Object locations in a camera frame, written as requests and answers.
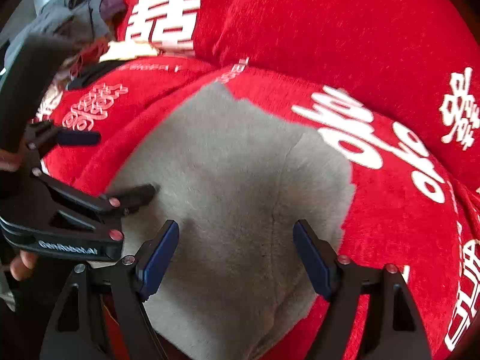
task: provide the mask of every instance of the grey garment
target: grey garment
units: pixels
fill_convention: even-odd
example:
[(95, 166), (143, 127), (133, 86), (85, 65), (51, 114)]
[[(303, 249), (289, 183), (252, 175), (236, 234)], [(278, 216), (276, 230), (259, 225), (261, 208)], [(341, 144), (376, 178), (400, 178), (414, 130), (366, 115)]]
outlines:
[(315, 299), (292, 240), (298, 219), (338, 248), (350, 206), (350, 162), (313, 129), (201, 89), (153, 131), (110, 190), (161, 190), (123, 222), (135, 254), (165, 220), (180, 243), (156, 295), (153, 327), (194, 360), (257, 359)]
[(96, 38), (110, 34), (100, 16), (102, 0), (50, 0), (37, 18), (11, 42), (5, 54), (5, 68), (12, 64), (16, 51), (30, 33), (58, 36), (69, 40), (78, 50)]

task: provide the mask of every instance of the human hand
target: human hand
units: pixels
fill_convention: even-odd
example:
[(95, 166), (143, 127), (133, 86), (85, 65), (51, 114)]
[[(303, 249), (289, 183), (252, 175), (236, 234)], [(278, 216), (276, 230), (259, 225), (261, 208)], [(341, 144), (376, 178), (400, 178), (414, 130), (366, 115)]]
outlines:
[[(0, 170), (16, 172), (22, 163), (21, 154), (12, 154), (0, 149)], [(10, 263), (10, 272), (15, 280), (24, 280), (32, 275), (33, 268), (37, 263), (36, 254), (21, 251)]]

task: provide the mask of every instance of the red blanket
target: red blanket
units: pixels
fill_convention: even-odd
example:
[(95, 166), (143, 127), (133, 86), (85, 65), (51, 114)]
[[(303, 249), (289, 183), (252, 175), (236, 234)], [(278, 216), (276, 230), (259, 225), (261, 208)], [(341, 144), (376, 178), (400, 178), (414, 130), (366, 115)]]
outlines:
[[(95, 121), (94, 129), (104, 136), (102, 144), (81, 150), (57, 148), (46, 159), (53, 176), (93, 194), (103, 192), (126, 157), (149, 131), (203, 85), (220, 80), (236, 98), (246, 97), (269, 113), (319, 129), (330, 145), (351, 160), (352, 181), (357, 191), (343, 226), (345, 239), (340, 252), (369, 266), (397, 264), (418, 304), (432, 351), (440, 349), (447, 333), (453, 341), (457, 340), (454, 335), (461, 321), (456, 317), (450, 330), (449, 325), (452, 312), (457, 310), (455, 304), (461, 277), (461, 291), (468, 293), (472, 300), (469, 307), (463, 304), (470, 320), (478, 307), (475, 302), (479, 301), (477, 287), (472, 290), (468, 282), (471, 277), (476, 278), (475, 271), (472, 276), (472, 267), (477, 267), (475, 256), (480, 255), (475, 241), (471, 241), (479, 238), (477, 208), (471, 194), (449, 176), (414, 132), (369, 111), (357, 100), (331, 87), (241, 64), (207, 73), (176, 91), (167, 92), (165, 88), (171, 85), (168, 73), (159, 74), (159, 71), (146, 68), (164, 65), (166, 61), (172, 63), (172, 58), (145, 58), (141, 63), (129, 62), (123, 70), (105, 76), (102, 81), (108, 88), (125, 88), (126, 82), (145, 83), (157, 77), (155, 90), (163, 94), (133, 118), (129, 117), (131, 105), (142, 103), (152, 88), (145, 91), (143, 86), (137, 86), (119, 94), (117, 102), (108, 109), (109, 116)], [(179, 71), (187, 70), (184, 66), (190, 63), (195, 66), (190, 59), (183, 59), (183, 64), (180, 58), (176, 61)], [(130, 66), (145, 68), (130, 70)], [(82, 96), (77, 92), (67, 94), (61, 107), (54, 112), (54, 120), (57, 123), (65, 120), (71, 106), (78, 104)], [(61, 165), (65, 160), (68, 168)], [(470, 245), (466, 247), (473, 251), (473, 263), (459, 272), (464, 244)], [(326, 304), (318, 299), (309, 317), (265, 359), (303, 359), (325, 309)], [(364, 316), (365, 300), (358, 313), (358, 326), (362, 325)], [(361, 334), (360, 328), (353, 332), (346, 358), (354, 357)]]
[(120, 39), (349, 88), (480, 188), (475, 39), (449, 0), (128, 0)]

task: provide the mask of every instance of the white chinese character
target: white chinese character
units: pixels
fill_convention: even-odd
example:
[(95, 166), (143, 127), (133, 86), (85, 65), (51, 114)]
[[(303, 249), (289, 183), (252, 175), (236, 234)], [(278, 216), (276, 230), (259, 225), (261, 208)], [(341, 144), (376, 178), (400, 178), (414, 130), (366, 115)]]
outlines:
[(167, 47), (193, 50), (197, 13), (200, 0), (138, 0), (128, 20), (125, 39), (161, 42)]
[[(375, 129), (370, 124), (374, 114), (363, 108), (362, 103), (326, 85), (323, 91), (326, 94), (315, 92), (311, 95), (317, 103), (313, 105), (313, 110), (298, 105), (292, 106), (291, 110), (323, 125), (318, 132), (325, 142), (352, 162), (370, 169), (382, 168), (383, 159), (376, 150), (379, 148), (417, 168), (411, 173), (417, 189), (434, 202), (445, 203), (445, 194), (437, 183), (444, 184), (445, 180), (434, 169), (433, 163), (427, 158), (427, 149), (413, 131), (394, 122), (392, 129), (401, 142), (391, 146), (374, 134)], [(342, 143), (354, 146), (356, 150), (351, 151)]]
[(120, 95), (128, 93), (128, 88), (122, 84), (107, 86), (95, 85), (90, 92), (83, 95), (79, 102), (70, 107), (62, 121), (66, 128), (78, 131), (91, 131), (96, 120), (109, 117), (110, 109)]
[(463, 150), (473, 145), (473, 130), (480, 127), (480, 108), (475, 104), (473, 95), (469, 94), (472, 71), (471, 67), (467, 67), (465, 74), (452, 73), (450, 87), (453, 94), (446, 94), (443, 97), (442, 106), (439, 108), (443, 124), (445, 126), (453, 125), (450, 133), (442, 137), (442, 142), (452, 142), (453, 136), (457, 133), (457, 142), (463, 145)]
[[(460, 231), (460, 223), (457, 222), (457, 226)], [(460, 282), (458, 283), (457, 303), (452, 320), (448, 326), (448, 334), (445, 337), (445, 344), (450, 351), (455, 349), (463, 333), (470, 326), (470, 315), (473, 319), (478, 311), (476, 304), (480, 295), (480, 259), (477, 256), (477, 245), (480, 245), (480, 241), (478, 239), (472, 239), (464, 245), (462, 250), (464, 262), (463, 276), (468, 278), (472, 285), (464, 284), (464, 288), (461, 289)]]

